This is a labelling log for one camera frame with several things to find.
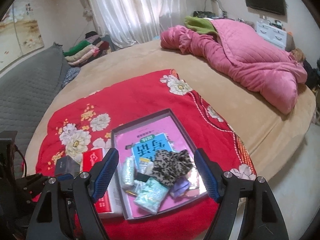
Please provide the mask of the leopard print scrunchie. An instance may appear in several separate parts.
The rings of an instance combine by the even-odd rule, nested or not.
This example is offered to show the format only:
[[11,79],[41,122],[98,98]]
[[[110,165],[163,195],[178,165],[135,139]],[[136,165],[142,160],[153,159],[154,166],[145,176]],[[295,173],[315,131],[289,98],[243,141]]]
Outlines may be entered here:
[[176,180],[186,176],[193,168],[189,152],[158,150],[155,154],[151,176],[165,186],[172,187]]

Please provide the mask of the green tissue pack Flower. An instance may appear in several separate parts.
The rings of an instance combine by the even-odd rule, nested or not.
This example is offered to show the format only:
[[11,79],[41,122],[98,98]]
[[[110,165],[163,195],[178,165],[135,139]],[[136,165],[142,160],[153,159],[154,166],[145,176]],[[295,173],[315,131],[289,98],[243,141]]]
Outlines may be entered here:
[[150,177],[141,187],[133,202],[141,209],[155,215],[158,213],[161,203],[168,192],[169,187]]

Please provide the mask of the cream plush doll purple skirt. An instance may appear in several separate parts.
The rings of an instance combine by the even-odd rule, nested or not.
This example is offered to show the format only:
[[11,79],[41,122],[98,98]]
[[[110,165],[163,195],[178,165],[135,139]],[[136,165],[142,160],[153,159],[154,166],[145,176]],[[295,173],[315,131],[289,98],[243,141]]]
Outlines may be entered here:
[[191,183],[187,178],[178,178],[170,190],[170,196],[174,199],[183,196],[189,190],[190,185]]

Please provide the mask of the red and white carton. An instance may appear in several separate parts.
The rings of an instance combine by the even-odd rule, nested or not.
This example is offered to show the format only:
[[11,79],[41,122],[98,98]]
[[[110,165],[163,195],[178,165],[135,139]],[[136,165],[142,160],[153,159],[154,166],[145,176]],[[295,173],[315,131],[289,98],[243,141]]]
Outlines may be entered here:
[[119,153],[115,148],[90,150],[83,154],[82,171],[90,175],[88,192],[102,219],[122,216],[116,169]]

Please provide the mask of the small pink sachet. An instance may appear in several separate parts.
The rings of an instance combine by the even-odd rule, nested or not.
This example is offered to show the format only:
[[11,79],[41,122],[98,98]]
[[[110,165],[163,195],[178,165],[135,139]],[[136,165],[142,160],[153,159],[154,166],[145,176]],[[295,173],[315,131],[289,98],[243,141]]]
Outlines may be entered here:
[[187,180],[189,181],[189,189],[187,189],[185,195],[187,197],[195,197],[200,193],[199,186],[199,173],[194,166],[187,174]]

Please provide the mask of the dark blue-green box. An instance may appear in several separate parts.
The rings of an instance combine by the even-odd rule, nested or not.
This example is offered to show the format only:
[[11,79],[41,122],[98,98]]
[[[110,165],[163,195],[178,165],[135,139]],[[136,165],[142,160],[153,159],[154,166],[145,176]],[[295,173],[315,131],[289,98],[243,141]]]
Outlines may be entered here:
[[73,177],[76,177],[79,173],[80,165],[70,156],[66,155],[56,161],[54,171],[55,176],[71,174]]

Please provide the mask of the cosmetic tube black cap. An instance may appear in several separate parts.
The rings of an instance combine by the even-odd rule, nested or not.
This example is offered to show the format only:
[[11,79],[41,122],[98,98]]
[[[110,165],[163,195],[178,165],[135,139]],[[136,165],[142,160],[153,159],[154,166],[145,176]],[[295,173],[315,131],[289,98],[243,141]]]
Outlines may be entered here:
[[133,185],[129,186],[126,193],[132,196],[137,196],[142,189],[142,187],[146,184],[148,179],[151,176],[153,169],[153,162],[148,158],[140,158],[138,162],[138,166],[135,169],[133,175]]

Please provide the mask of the grey tray with pink book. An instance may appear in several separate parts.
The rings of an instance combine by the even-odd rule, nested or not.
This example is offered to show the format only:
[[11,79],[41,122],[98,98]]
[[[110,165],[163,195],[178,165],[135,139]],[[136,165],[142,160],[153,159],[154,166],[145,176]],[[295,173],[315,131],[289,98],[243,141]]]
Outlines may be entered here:
[[137,169],[140,158],[154,161],[157,150],[168,152],[187,150],[193,160],[195,144],[170,109],[161,110],[113,129],[111,141],[112,147],[119,152],[115,177],[124,218],[133,220],[152,216],[134,203],[135,196],[122,188],[121,172],[125,159],[133,157]]

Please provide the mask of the beige round bed cover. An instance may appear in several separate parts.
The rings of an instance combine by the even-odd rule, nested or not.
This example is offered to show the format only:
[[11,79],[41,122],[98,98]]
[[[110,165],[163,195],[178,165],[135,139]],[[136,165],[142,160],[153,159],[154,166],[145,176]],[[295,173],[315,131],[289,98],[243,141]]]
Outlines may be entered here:
[[55,111],[120,81],[164,69],[176,70],[227,120],[243,140],[259,175],[271,179],[289,166],[316,108],[315,96],[308,87],[298,87],[294,110],[282,115],[260,94],[213,70],[204,59],[163,50],[155,40],[110,53],[81,68],[79,75],[54,98],[40,121],[25,156],[28,173],[36,171],[40,146]]

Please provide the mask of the grey quilted mat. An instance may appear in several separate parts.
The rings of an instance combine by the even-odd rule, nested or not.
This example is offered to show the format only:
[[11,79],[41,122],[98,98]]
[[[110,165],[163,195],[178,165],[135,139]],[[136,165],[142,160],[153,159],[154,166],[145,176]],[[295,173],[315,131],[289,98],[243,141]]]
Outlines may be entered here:
[[[14,174],[35,173],[35,165],[51,106],[62,88],[70,66],[60,44],[27,58],[1,77],[1,131],[16,131]],[[25,172],[23,164],[27,163]]]

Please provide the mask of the pink quilted duvet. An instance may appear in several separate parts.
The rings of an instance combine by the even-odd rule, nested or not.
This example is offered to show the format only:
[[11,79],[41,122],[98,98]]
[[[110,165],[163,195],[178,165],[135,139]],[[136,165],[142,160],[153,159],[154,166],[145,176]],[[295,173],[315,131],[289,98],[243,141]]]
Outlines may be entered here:
[[307,80],[303,66],[245,23],[228,19],[210,22],[218,35],[198,34],[185,25],[176,25],[160,34],[161,47],[205,58],[214,70],[289,114],[298,99],[298,84]]

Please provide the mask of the stack of folded clothes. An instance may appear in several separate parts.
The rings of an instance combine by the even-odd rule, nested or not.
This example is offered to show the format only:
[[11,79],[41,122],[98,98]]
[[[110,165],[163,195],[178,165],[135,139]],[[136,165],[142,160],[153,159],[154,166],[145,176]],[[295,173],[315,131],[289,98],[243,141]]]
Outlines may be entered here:
[[69,51],[63,52],[63,55],[71,67],[82,67],[111,51],[112,48],[108,41],[103,40],[97,32],[90,31],[85,34],[84,40],[70,48]]

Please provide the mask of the dark clothes pile on chair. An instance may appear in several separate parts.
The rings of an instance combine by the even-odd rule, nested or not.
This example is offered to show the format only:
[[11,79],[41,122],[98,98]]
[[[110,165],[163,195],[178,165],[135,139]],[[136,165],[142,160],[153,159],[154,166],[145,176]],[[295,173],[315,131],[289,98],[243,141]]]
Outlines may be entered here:
[[320,64],[320,59],[317,60],[317,67],[312,68],[310,63],[305,59],[303,61],[303,67],[305,71],[307,72],[307,80],[305,82],[306,86],[313,90],[314,88],[319,85],[319,64]]

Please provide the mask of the white drawer cabinet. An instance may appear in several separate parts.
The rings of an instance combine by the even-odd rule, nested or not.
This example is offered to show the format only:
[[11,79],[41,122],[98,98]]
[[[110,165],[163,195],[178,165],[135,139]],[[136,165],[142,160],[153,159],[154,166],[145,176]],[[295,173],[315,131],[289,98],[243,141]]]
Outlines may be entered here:
[[265,41],[285,50],[287,47],[287,32],[266,23],[256,23],[256,32]]

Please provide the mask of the green cloth on duvet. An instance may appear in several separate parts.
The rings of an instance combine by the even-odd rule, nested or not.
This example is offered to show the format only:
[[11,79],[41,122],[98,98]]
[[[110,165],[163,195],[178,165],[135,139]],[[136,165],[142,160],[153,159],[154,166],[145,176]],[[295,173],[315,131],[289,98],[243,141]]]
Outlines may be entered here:
[[218,35],[210,20],[205,18],[186,16],[184,18],[184,25],[198,34]]

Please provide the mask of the white sheer curtain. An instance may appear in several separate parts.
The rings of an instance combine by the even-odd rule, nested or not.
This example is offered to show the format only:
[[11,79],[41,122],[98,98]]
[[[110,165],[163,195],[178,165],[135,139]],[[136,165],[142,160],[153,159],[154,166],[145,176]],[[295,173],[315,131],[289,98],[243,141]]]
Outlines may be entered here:
[[151,41],[161,32],[183,25],[202,10],[204,0],[88,0],[95,27],[119,48]]

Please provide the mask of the wall painting panel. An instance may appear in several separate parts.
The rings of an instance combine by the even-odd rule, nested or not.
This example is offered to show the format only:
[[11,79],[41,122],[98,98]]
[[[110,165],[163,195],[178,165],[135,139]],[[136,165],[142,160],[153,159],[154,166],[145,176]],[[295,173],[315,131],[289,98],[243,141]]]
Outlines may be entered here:
[[17,59],[44,47],[31,3],[17,0],[1,20],[1,70]]

